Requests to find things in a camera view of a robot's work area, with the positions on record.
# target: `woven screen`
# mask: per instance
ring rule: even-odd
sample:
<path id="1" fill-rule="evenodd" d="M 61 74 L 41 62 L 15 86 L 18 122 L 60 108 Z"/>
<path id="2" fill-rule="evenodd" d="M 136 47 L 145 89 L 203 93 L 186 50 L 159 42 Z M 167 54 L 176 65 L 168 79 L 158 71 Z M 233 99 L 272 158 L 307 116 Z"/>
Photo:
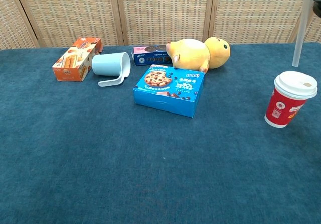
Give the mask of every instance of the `woven screen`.
<path id="1" fill-rule="evenodd" d="M 14 0 L 0 0 L 0 49 L 35 48 Z"/>
<path id="2" fill-rule="evenodd" d="M 118 45 L 111 0 L 26 0 L 47 47 L 69 47 L 79 37 Z"/>
<path id="3" fill-rule="evenodd" d="M 202 40 L 206 2 L 123 0 L 128 44 L 163 44 L 182 38 Z"/>
<path id="4" fill-rule="evenodd" d="M 321 18 L 315 14 L 306 29 L 304 41 L 321 43 Z"/>
<path id="5" fill-rule="evenodd" d="M 286 43 L 303 0 L 218 0 L 213 35 L 229 43 Z"/>

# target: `clear plastic tube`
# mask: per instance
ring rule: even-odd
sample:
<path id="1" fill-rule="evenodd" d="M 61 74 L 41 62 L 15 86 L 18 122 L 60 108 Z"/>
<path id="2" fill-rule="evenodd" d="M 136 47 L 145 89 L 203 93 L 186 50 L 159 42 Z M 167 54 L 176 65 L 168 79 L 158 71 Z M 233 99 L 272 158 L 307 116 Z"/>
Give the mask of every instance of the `clear plastic tube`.
<path id="1" fill-rule="evenodd" d="M 310 8 L 312 7 L 312 4 L 313 4 L 313 0 L 303 0 L 299 31 L 296 37 L 296 44 L 295 44 L 295 50 L 294 50 L 294 56 L 293 56 L 293 62 L 292 62 L 293 67 L 299 66 L 302 45 L 303 45 L 304 35 L 305 35 L 305 29 L 306 29 L 309 12 L 310 12 Z"/>

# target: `white cup lid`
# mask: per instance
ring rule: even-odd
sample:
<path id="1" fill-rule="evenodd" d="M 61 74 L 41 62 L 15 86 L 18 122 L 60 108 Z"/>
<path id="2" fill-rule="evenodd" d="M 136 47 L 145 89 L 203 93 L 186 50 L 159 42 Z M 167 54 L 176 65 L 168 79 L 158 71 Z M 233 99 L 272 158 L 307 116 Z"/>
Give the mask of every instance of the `white cup lid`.
<path id="1" fill-rule="evenodd" d="M 301 72 L 283 72 L 276 77 L 274 83 L 290 97 L 308 99 L 317 94 L 317 81 Z"/>

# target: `orange snack box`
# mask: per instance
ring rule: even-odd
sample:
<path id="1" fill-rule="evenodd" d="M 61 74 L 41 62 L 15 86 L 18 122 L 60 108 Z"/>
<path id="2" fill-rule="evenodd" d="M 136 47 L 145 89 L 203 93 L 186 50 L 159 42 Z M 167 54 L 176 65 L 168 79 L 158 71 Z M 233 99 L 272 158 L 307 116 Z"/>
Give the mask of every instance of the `orange snack box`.
<path id="1" fill-rule="evenodd" d="M 92 58 L 102 50 L 100 38 L 79 38 L 52 66 L 57 80 L 82 82 L 91 70 Z"/>

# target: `dark blue snack box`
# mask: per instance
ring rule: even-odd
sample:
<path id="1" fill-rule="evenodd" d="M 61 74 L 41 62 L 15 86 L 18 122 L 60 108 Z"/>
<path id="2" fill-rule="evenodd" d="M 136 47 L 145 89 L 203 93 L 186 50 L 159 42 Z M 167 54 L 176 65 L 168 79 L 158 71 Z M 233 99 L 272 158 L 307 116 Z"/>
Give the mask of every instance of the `dark blue snack box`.
<path id="1" fill-rule="evenodd" d="M 165 45 L 134 47 L 132 57 L 136 66 L 172 63 Z"/>
<path id="2" fill-rule="evenodd" d="M 204 73 L 156 65 L 137 83 L 136 104 L 193 117 L 204 82 Z"/>

